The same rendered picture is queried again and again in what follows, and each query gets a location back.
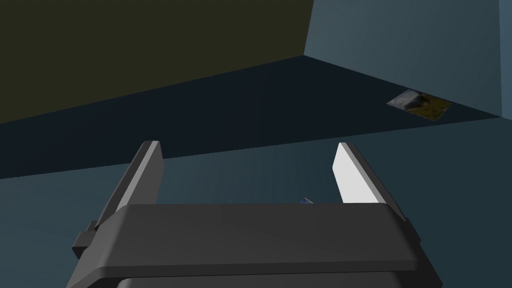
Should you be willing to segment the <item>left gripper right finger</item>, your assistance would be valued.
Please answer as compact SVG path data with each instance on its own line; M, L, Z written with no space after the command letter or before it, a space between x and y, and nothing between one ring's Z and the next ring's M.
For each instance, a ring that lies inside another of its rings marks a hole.
M338 143L332 171L343 203L384 203L403 221L407 220L392 195L353 143Z

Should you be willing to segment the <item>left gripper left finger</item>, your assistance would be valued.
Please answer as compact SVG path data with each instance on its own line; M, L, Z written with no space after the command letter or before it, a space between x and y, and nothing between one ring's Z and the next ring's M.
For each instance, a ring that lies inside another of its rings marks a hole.
M164 173L159 141L144 141L107 201L94 230L126 205L155 204Z

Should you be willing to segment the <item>grey and olive wall picture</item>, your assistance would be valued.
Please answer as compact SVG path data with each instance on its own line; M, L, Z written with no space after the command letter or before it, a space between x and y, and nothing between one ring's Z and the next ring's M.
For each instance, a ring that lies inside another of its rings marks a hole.
M447 100L412 89L407 89L386 104L431 121L438 121L452 105Z

